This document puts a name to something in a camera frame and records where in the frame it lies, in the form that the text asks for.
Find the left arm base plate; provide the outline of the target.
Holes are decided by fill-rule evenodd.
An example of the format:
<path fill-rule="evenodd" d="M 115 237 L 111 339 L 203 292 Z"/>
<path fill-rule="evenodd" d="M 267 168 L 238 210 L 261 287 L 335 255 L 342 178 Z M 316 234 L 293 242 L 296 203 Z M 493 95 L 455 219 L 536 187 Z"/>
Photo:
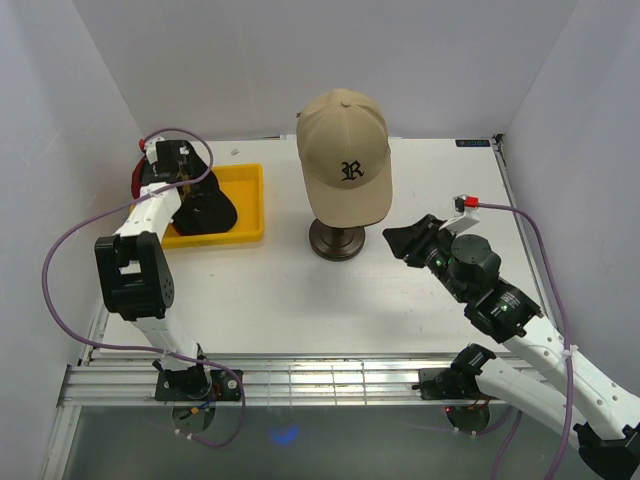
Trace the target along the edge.
<path fill-rule="evenodd" d="M 221 370 L 197 364 L 182 370 L 163 370 L 159 364 L 156 401 L 239 401 L 242 370 Z"/>

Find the beige cap black letter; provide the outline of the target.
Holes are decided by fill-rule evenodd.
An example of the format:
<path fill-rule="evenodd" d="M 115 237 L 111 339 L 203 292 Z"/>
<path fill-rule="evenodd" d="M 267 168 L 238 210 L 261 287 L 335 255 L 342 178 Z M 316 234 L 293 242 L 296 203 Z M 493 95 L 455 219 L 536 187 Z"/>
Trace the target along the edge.
<path fill-rule="evenodd" d="M 306 193 L 318 220 L 384 220 L 393 200 L 391 148 L 378 104 L 337 88 L 298 115 L 296 142 Z"/>

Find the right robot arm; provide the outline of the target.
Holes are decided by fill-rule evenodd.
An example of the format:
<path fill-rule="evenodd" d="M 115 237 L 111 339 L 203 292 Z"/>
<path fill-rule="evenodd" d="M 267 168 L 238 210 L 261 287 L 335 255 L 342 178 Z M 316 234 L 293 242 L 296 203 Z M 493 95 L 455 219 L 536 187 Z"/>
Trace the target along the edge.
<path fill-rule="evenodd" d="M 500 257 L 485 238 L 469 231 L 478 221 L 476 209 L 467 208 L 449 220 L 426 215 L 410 226 L 387 228 L 383 236 L 395 258 L 429 269 L 463 304 L 477 330 L 543 379 L 471 344 L 420 389 L 439 397 L 496 397 L 558 433 L 560 446 L 576 448 L 600 478 L 632 478 L 639 467 L 638 396 L 600 371 L 534 300 L 501 277 Z"/>

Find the black cap gold letter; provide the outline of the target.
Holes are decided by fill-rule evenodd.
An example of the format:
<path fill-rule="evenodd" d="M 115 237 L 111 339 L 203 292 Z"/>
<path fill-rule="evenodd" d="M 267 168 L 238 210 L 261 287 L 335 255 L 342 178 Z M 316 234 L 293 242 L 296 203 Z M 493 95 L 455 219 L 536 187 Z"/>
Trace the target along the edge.
<path fill-rule="evenodd" d="M 326 225 L 329 228 L 340 228 L 340 229 L 350 229 L 350 228 L 366 228 L 372 225 L 376 225 L 380 223 L 381 220 L 374 221 L 364 221 L 364 220 L 351 220 L 351 221 L 329 221 L 329 220 L 320 220 L 320 223 Z"/>

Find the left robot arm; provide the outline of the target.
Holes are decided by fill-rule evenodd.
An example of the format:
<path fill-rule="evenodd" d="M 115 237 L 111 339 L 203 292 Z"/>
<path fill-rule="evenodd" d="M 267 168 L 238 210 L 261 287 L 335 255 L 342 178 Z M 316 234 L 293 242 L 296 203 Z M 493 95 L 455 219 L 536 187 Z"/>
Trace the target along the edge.
<path fill-rule="evenodd" d="M 169 316 L 175 287 L 162 239 L 189 193 L 175 185 L 205 173 L 206 166 L 186 140 L 157 135 L 140 147 L 143 158 L 131 180 L 137 203 L 125 223 L 94 246 L 103 301 L 157 350 L 154 366 L 164 385 L 197 400 L 209 394 L 212 376 L 191 361 L 202 359 L 202 350 Z"/>

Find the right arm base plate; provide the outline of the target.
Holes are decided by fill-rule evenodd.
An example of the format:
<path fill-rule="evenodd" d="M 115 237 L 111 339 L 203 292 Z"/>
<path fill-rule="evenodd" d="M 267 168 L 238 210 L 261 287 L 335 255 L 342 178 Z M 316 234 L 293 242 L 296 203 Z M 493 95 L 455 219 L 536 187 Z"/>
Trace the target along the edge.
<path fill-rule="evenodd" d="M 422 400 L 476 399 L 480 395 L 475 376 L 463 370 L 447 368 L 437 374 L 429 369 L 418 372 L 419 380 L 412 386 Z"/>

